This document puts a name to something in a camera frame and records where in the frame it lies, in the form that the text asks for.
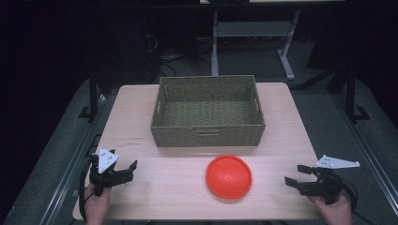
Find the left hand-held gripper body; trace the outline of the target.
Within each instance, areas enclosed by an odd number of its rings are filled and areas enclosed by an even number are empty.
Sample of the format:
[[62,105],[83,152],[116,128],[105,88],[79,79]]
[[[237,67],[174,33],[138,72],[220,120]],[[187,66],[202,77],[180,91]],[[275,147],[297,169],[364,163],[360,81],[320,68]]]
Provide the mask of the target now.
[[109,150],[101,147],[99,153],[93,156],[89,174],[89,181],[96,186],[95,195],[100,196],[105,188],[119,186],[133,179],[133,172],[126,172],[126,169],[116,171],[115,165],[118,156],[110,154]]

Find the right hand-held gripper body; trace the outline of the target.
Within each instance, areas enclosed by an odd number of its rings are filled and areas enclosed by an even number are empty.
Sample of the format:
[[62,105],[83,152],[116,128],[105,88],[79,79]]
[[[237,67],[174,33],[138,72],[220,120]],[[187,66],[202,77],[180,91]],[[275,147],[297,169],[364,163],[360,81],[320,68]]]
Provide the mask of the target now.
[[298,192],[300,195],[322,197],[326,204],[333,204],[339,193],[344,189],[352,205],[358,202],[358,192],[352,184],[334,171],[338,169],[358,168],[358,161],[349,161],[336,157],[324,155],[321,157],[313,168],[313,175],[316,177],[314,182],[298,182]]

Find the orange-red plastic bowl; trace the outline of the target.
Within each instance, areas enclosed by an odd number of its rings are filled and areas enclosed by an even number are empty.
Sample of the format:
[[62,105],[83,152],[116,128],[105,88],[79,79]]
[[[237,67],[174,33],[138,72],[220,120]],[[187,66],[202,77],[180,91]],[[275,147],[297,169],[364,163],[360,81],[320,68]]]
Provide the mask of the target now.
[[207,187],[223,199],[239,199],[252,187],[252,171],[244,160],[224,155],[214,158],[206,170]]

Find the green woven basket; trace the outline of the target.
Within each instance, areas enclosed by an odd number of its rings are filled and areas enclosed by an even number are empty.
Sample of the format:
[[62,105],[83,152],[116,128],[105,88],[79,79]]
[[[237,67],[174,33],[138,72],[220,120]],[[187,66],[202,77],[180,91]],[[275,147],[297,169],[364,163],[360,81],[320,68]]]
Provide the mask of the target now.
[[257,146],[265,127],[252,75],[164,77],[150,124],[158,147]]

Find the person's left hand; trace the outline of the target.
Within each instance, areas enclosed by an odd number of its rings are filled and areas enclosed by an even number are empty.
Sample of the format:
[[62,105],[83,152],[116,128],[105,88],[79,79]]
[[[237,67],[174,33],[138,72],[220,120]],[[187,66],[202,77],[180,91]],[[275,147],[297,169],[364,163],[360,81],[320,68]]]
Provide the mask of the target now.
[[105,225],[112,189],[106,187],[100,196],[94,194],[95,189],[95,185],[89,184],[84,190],[86,225]]

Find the person's right hand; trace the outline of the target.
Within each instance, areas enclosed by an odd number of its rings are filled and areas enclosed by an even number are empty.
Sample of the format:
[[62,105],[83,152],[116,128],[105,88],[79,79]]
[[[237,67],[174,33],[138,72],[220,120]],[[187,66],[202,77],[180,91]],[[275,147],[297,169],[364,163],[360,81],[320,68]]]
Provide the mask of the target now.
[[326,204],[321,197],[308,196],[328,225],[352,225],[351,201],[345,190],[342,190],[333,204]]

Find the black metal stand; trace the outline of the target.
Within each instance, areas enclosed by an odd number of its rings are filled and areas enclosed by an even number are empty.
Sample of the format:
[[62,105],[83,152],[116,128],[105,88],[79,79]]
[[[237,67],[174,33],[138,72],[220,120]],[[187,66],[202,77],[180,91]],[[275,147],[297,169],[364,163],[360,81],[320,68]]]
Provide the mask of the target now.
[[370,116],[362,106],[355,105],[356,73],[351,64],[346,66],[345,113],[352,123],[358,120],[369,120]]
[[97,83],[96,83],[94,70],[91,70],[89,73],[88,83],[89,83],[89,106],[82,108],[79,117],[88,118],[89,121],[93,121],[98,112]]

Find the aluminium floor rail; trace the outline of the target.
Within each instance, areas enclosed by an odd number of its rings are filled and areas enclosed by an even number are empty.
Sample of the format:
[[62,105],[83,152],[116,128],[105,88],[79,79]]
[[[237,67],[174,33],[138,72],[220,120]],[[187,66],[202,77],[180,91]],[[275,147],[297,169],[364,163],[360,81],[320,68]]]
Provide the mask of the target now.
[[85,111],[89,109],[89,103],[89,95],[76,94],[46,146],[46,155],[42,159],[43,168],[49,174],[43,184],[50,186],[52,192],[47,197],[39,225],[55,225],[57,219],[69,223],[73,219],[72,210],[76,203],[73,192],[79,189],[84,156],[100,132],[101,114],[107,99],[103,94],[99,95],[97,119],[90,119]]
[[383,194],[385,195],[390,207],[393,212],[398,216],[398,189],[394,186],[382,165],[376,158],[371,145],[365,140],[363,134],[361,133],[356,122],[353,122],[349,116],[346,114],[344,109],[344,103],[341,98],[337,95],[332,94],[331,99],[334,105],[337,107],[340,115],[343,117],[344,122],[348,126],[365,158],[366,164],[370,168],[372,174],[375,177],[376,182],[381,188]]

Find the white metal desk frame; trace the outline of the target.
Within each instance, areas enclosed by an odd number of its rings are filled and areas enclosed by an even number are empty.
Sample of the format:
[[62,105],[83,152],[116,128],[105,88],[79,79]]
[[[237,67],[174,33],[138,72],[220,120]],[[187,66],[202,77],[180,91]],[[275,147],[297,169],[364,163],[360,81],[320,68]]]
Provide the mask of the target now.
[[287,54],[299,21],[300,11],[295,10],[290,21],[277,22],[220,22],[218,12],[213,13],[211,75],[219,76],[219,38],[285,38],[284,46],[277,51],[288,81],[296,76],[290,66]]

